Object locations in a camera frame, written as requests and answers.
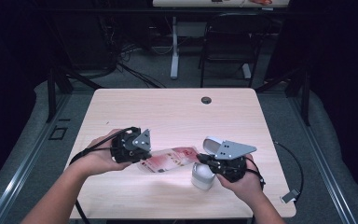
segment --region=gray carpet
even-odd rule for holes
[[[154,77],[167,88],[197,88],[200,84],[200,70],[197,68],[199,59],[197,50],[199,49],[197,45],[191,44],[192,40],[187,41],[187,45],[184,44],[181,47],[180,72],[179,78],[176,80],[170,79],[170,53],[160,55],[136,50],[131,54],[131,57],[127,55],[126,59],[129,60],[124,63],[136,71]],[[263,48],[254,87],[263,83],[263,74],[267,68],[273,44],[274,39],[271,38],[266,43],[266,47]],[[213,75],[215,70],[212,67],[209,69]],[[106,88],[147,88],[138,78],[127,72],[121,72],[120,69],[109,76],[93,80]],[[8,203],[7,208],[2,212],[0,218],[0,220],[3,220],[2,223],[20,222],[62,172],[93,93],[89,87],[79,81],[72,80],[72,83],[75,87],[73,94],[65,96],[57,91],[59,99],[61,99],[62,110],[51,124],[53,127],[57,125],[58,128],[66,130],[64,138],[62,140],[46,139],[46,141],[42,141],[40,153],[36,155],[37,161],[32,171],[26,175],[26,181],[21,186],[20,192],[13,196],[12,203]],[[323,104],[317,96],[311,95],[311,126],[304,128],[301,119],[298,118],[297,99],[286,98],[282,91],[284,86],[283,83],[269,92],[259,93],[258,98],[272,138],[288,147],[299,159],[304,170],[304,189],[296,203],[297,213],[294,217],[287,218],[287,223],[358,223],[358,186],[353,182],[348,169],[340,158],[339,143],[330,120],[324,112]],[[47,130],[46,136],[49,137],[52,132],[53,127],[45,125],[48,117],[46,83],[41,84],[35,91],[37,92],[37,104],[34,113],[0,173],[1,201],[13,175],[21,167],[21,163],[27,157],[29,151],[40,140],[40,134]],[[317,139],[355,221],[351,219],[346,222],[337,210],[337,205],[332,200],[331,189],[326,185],[327,181],[321,175],[321,169],[317,162],[318,158],[314,153],[307,131],[311,131]],[[278,146],[276,148],[289,188],[298,189],[300,172],[296,161],[287,151]],[[92,223],[104,223],[104,221],[93,220]]]

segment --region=dark background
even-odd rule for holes
[[[114,4],[110,7],[150,7],[151,3],[110,2]],[[53,0],[37,4],[71,6]],[[95,7],[87,0],[72,4]],[[114,68],[115,55],[121,47],[122,36],[115,39],[115,48],[99,28],[101,22],[110,21],[71,17],[59,23],[55,18],[53,24],[58,25],[51,27],[40,15],[24,10],[33,6],[34,2],[0,0],[0,169],[33,110],[34,87],[47,79],[51,67],[61,64],[75,69]],[[310,21],[286,20],[266,78],[281,76],[316,55],[309,64],[311,89],[324,102],[341,144],[342,160],[358,183],[358,2],[292,0],[290,10],[325,11],[330,16]],[[158,19],[144,18],[114,17],[113,24],[125,38],[147,49],[147,25]]]

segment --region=light wood tabletop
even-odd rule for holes
[[[262,6],[249,0],[153,0],[154,7],[287,7],[290,0],[272,0]]]
[[[204,104],[202,97],[212,101]],[[149,129],[152,151],[195,147],[215,136],[257,148],[252,153],[267,185],[264,192],[282,217],[292,217],[292,202],[269,128],[252,89],[101,89],[94,93],[69,160],[112,129]],[[78,200],[88,218],[177,219],[244,218],[252,211],[217,179],[209,190],[191,183],[192,164],[160,174],[124,171],[90,177]],[[71,218],[80,218],[74,208]]]

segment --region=chair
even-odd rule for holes
[[[252,82],[257,66],[258,55],[271,20],[262,15],[223,13],[212,17],[206,24],[200,56],[200,86],[203,87],[205,62],[252,64]]]

